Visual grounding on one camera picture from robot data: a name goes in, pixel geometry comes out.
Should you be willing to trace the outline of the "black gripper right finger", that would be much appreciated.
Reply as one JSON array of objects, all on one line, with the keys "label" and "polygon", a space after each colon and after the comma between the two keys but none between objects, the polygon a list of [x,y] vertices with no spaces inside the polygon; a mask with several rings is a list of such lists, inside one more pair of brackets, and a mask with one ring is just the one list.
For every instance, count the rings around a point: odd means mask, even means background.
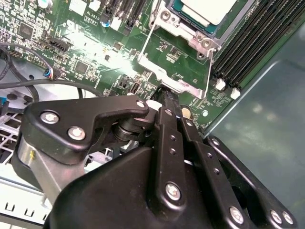
[{"label": "black gripper right finger", "polygon": [[193,164],[209,220],[215,229],[295,229],[289,210],[218,138],[202,139],[194,123],[182,115],[178,95],[166,93],[178,113],[186,160]]}]

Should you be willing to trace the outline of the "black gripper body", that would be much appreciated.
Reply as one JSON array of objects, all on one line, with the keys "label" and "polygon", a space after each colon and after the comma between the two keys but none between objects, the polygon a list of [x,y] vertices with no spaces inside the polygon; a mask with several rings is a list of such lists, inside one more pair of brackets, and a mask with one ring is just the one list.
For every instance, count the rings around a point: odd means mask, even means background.
[{"label": "black gripper body", "polygon": [[154,147],[132,150],[73,181],[51,229],[214,229],[178,122],[159,120]]}]

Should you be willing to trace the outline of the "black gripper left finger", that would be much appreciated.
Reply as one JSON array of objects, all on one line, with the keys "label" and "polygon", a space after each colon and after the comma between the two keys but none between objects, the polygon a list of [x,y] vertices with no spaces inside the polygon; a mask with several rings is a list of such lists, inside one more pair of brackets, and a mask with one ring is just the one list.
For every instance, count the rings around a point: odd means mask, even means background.
[{"label": "black gripper left finger", "polygon": [[22,120],[22,162],[52,206],[73,181],[141,147],[154,147],[158,121],[173,109],[135,95],[31,104]]}]

